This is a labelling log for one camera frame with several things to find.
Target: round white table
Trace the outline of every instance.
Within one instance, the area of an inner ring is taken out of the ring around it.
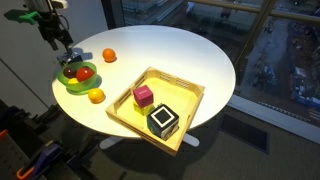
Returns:
[[[105,110],[148,67],[205,86],[190,129],[215,116],[227,104],[235,88],[235,71],[228,56],[209,40],[177,28],[123,27],[91,36],[74,48],[92,53],[92,59],[86,61],[97,66],[102,78],[99,88],[106,99],[92,104],[87,95],[69,94],[57,79],[52,83],[54,97],[75,121],[111,136],[140,138],[109,119]],[[105,48],[116,52],[115,62],[104,61],[102,51]]]

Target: table leg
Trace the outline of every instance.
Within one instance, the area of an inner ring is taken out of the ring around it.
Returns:
[[[118,142],[120,142],[120,141],[122,141],[122,140],[123,140],[123,138],[121,138],[121,137],[110,136],[110,137],[102,140],[102,141],[100,142],[99,147],[100,147],[100,149],[105,150],[105,149],[108,149],[109,147],[117,144]]]
[[[100,142],[100,149],[105,150],[109,147],[117,144],[118,142],[122,141],[124,138],[117,137],[117,136],[110,136]],[[198,147],[200,142],[197,138],[191,136],[190,134],[185,134],[183,137],[183,141],[193,147]]]
[[[198,147],[200,142],[197,138],[191,136],[190,134],[185,134],[183,137],[183,141],[193,147]]]

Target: black and white cube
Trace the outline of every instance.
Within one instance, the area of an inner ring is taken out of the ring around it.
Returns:
[[[163,140],[178,130],[178,122],[179,116],[165,104],[159,105],[147,116],[149,130]]]

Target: cable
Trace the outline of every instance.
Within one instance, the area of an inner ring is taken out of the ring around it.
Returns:
[[[65,16],[63,16],[62,14],[59,14],[60,17],[62,17],[65,21],[66,21],[66,24],[67,24],[67,28],[64,26],[63,23],[61,23],[61,26],[65,29],[65,30],[69,30],[69,22],[67,20],[67,18]]]

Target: green bowl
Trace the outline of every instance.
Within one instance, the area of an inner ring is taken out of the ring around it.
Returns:
[[[78,71],[78,69],[80,69],[83,66],[90,67],[94,71],[94,74],[87,80],[81,81],[76,84],[68,84],[68,81],[70,79],[67,78],[66,76],[64,76],[64,74],[63,74],[64,68],[70,67],[70,68]],[[63,85],[66,86],[68,92],[70,92],[72,94],[82,94],[82,93],[86,93],[88,90],[90,90],[91,88],[94,87],[94,85],[97,81],[97,67],[94,64],[92,64],[90,62],[76,62],[76,63],[68,64],[64,68],[62,68],[58,72],[57,78]]]

